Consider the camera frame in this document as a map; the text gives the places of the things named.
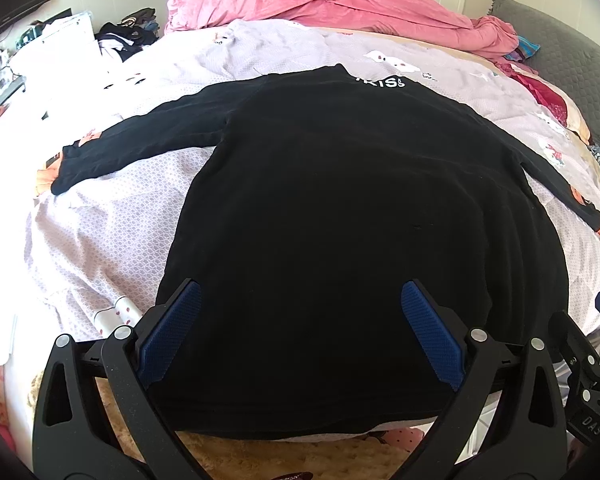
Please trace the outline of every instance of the cable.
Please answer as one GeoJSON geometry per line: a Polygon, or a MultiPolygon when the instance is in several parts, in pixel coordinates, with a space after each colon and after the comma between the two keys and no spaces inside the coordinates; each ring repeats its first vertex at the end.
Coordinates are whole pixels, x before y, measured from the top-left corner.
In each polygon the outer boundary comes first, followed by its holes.
{"type": "Polygon", "coordinates": [[[6,40],[9,37],[9,35],[11,34],[11,31],[13,30],[13,25],[15,25],[15,23],[12,23],[11,27],[8,28],[7,33],[4,35],[4,38],[2,38],[0,40],[0,43],[2,43],[4,40],[6,40]]]}

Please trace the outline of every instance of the pile of clothes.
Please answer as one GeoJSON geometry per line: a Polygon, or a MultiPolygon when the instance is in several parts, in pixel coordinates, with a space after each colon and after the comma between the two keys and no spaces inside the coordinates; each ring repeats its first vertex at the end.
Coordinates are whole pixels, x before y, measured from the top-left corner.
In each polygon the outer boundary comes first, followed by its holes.
{"type": "Polygon", "coordinates": [[[495,16],[478,20],[434,0],[169,0],[165,34],[219,27],[233,20],[293,20],[307,27],[349,28],[402,36],[487,59],[518,47],[511,24],[495,16]]]}
{"type": "Polygon", "coordinates": [[[105,23],[96,34],[102,57],[118,65],[158,41],[155,9],[146,7],[125,16],[117,25],[105,23]]]}

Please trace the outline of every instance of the pink blanket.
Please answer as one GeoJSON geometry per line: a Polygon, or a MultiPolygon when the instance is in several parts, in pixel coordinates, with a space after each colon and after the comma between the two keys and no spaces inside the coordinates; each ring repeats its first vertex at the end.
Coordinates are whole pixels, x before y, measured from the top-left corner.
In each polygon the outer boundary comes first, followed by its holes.
{"type": "Polygon", "coordinates": [[[470,20],[434,0],[169,0],[168,8],[165,33],[217,27],[237,18],[282,18],[309,27],[403,36],[487,58],[518,46],[509,23],[494,16],[470,20]]]}

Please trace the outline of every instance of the gray pillow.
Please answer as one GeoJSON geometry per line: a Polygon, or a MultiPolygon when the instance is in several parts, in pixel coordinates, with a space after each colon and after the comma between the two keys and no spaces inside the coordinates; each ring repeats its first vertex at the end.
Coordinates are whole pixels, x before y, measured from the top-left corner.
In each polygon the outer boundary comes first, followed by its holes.
{"type": "Polygon", "coordinates": [[[541,46],[526,64],[573,99],[600,146],[600,46],[569,25],[515,0],[493,0],[490,14],[541,46]]]}

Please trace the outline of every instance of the sweater sleeve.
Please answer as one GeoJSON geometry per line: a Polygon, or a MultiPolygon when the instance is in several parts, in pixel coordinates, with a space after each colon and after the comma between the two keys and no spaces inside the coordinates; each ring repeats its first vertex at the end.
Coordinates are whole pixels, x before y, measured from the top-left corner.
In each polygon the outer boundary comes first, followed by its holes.
{"type": "Polygon", "coordinates": [[[595,205],[571,186],[544,157],[506,132],[501,131],[501,133],[506,136],[504,142],[509,145],[527,174],[545,186],[560,202],[600,235],[600,211],[595,205]]]}
{"type": "Polygon", "coordinates": [[[231,114],[267,79],[210,85],[197,94],[163,103],[146,115],[125,119],[104,130],[98,139],[65,146],[51,192],[64,193],[78,182],[121,170],[136,160],[218,145],[231,114]]]}

